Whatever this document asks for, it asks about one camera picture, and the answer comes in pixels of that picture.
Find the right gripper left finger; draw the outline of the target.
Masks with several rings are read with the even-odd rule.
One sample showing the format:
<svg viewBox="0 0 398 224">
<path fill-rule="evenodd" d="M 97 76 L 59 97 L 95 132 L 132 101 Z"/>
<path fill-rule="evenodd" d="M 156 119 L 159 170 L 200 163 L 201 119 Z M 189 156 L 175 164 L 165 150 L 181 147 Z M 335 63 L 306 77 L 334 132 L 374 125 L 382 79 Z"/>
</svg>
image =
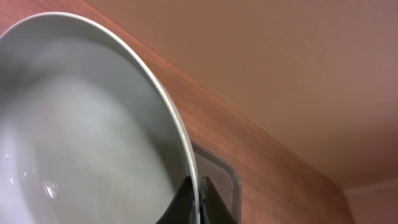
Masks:
<svg viewBox="0 0 398 224">
<path fill-rule="evenodd" d="M 186 176 L 156 224 L 195 224 L 194 202 L 192 178 Z"/>
</svg>

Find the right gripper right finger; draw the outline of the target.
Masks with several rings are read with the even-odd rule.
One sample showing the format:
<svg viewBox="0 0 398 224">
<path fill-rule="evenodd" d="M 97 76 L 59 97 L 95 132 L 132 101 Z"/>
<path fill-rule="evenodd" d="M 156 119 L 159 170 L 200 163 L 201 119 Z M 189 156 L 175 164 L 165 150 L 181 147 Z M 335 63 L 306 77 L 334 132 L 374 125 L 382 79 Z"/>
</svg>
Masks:
<svg viewBox="0 0 398 224">
<path fill-rule="evenodd" d="M 200 184 L 200 223 L 237 224 L 211 179 L 204 176 Z"/>
</svg>

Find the white plate top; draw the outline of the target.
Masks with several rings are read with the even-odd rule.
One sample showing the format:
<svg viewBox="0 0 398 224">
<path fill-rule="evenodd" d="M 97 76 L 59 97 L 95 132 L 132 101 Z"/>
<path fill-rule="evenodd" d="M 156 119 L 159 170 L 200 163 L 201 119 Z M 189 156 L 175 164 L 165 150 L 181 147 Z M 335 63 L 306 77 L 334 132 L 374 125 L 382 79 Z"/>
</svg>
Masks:
<svg viewBox="0 0 398 224">
<path fill-rule="evenodd" d="M 116 34 L 44 12 L 1 36 L 1 222 L 156 223 L 198 172 L 166 89 Z"/>
</svg>

